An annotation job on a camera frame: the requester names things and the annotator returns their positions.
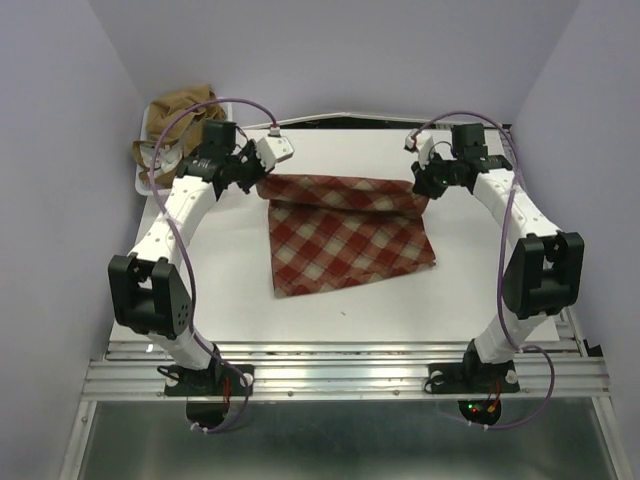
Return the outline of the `red plaid skirt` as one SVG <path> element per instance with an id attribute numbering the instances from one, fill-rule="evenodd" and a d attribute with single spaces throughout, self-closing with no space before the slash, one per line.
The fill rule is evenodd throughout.
<path id="1" fill-rule="evenodd" d="M 268 203 L 278 298 L 372 284 L 436 263 L 423 221 L 428 200 L 408 181 L 270 175 L 256 190 Z"/>

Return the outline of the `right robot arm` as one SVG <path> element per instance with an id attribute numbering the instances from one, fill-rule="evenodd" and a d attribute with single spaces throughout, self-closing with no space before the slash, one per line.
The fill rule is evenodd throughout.
<path id="1" fill-rule="evenodd" d="M 437 395 L 515 393 L 515 355 L 529 349 L 526 341 L 539 325 L 577 300 L 585 243 L 540 211 L 505 156 L 489 153 L 482 124 L 452 128 L 450 159 L 436 145 L 423 128 L 405 140 L 406 150 L 417 156 L 411 166 L 414 192 L 437 199 L 450 187 L 466 188 L 500 226 L 501 245 L 496 316 L 469 342 L 461 361 L 429 365 L 425 390 Z"/>

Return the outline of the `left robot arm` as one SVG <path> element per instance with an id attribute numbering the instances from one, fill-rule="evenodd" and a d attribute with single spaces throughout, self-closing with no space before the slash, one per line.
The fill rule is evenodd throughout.
<path id="1" fill-rule="evenodd" d="M 108 265 L 117 323 L 148 337 L 174 361 L 159 370 L 168 396 L 220 395 L 231 384 L 218 347 L 194 326 L 195 301 L 180 275 L 190 264 L 187 246 L 229 186 L 250 191 L 294 153 L 278 129 L 242 147 L 236 131 L 233 122 L 206 122 L 200 145 L 178 163 L 171 191 L 145 236 Z"/>

